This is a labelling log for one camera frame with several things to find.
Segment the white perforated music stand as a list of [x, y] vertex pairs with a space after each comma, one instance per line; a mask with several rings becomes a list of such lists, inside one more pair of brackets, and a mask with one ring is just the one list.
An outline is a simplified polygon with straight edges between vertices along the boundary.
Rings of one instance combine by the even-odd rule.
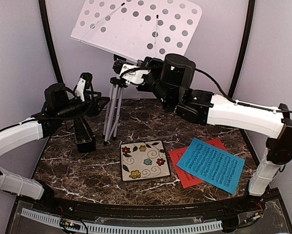
[[[188, 0], [87, 0], [71, 38], [136, 64], [146, 57], [185, 56], [202, 16]], [[103, 138], [116, 138], [125, 88], [112, 84]]]

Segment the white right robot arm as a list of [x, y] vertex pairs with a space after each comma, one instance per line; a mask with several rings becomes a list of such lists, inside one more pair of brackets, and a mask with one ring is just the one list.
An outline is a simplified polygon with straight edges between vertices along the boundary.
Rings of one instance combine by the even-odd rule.
[[193, 90], [190, 85], [196, 65], [178, 54], [163, 60], [147, 57], [132, 65], [122, 59], [114, 61], [113, 70], [121, 80], [140, 91], [151, 92], [166, 112], [199, 125], [220, 125], [249, 130], [267, 137], [265, 152], [249, 181], [248, 193], [239, 200], [248, 212], [258, 203], [273, 178], [292, 160], [292, 120], [287, 105], [266, 107], [240, 102], [223, 91]]

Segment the blue sheet music paper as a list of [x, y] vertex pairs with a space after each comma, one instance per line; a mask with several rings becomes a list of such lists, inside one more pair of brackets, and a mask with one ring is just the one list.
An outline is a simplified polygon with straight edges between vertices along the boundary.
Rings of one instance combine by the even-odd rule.
[[194, 138], [177, 166], [204, 182], [235, 194], [245, 160]]

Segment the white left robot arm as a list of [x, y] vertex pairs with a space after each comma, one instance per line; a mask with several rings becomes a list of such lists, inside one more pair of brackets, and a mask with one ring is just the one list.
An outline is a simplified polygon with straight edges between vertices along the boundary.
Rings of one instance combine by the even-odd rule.
[[[78, 152], [95, 151], [95, 135], [85, 117], [100, 114], [110, 98], [93, 90], [92, 78], [91, 73], [82, 73], [74, 89], [64, 83], [55, 83], [45, 89], [45, 102], [39, 113], [0, 130], [0, 156], [29, 142], [52, 136], [68, 120], [73, 121]], [[0, 190], [39, 200], [49, 213], [59, 208], [58, 201], [50, 195], [53, 191], [46, 184], [9, 172], [1, 166]]]

